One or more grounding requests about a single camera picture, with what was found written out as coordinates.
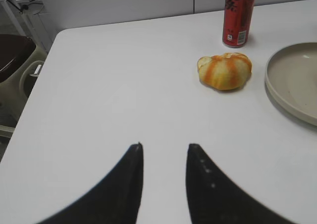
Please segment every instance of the red can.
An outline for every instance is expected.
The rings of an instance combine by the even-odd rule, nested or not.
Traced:
[[[246,44],[253,6],[254,0],[226,0],[222,40],[227,46]]]

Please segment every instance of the orange striped bun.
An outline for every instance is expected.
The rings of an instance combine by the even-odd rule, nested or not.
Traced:
[[[197,62],[199,79],[218,90],[242,87],[251,74],[252,63],[241,53],[205,56]]]

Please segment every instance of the dark chair seat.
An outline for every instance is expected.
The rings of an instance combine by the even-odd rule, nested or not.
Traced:
[[[20,68],[35,48],[31,38],[0,34],[0,83]]]

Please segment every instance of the ceramic plate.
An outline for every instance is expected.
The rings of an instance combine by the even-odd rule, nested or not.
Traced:
[[[317,43],[295,44],[275,53],[267,63],[265,83],[278,104],[317,126]]]

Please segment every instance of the barcode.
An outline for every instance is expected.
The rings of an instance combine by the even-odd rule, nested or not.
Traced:
[[[246,35],[247,35],[247,31],[239,32],[238,43],[237,43],[238,45],[241,45],[246,41]]]

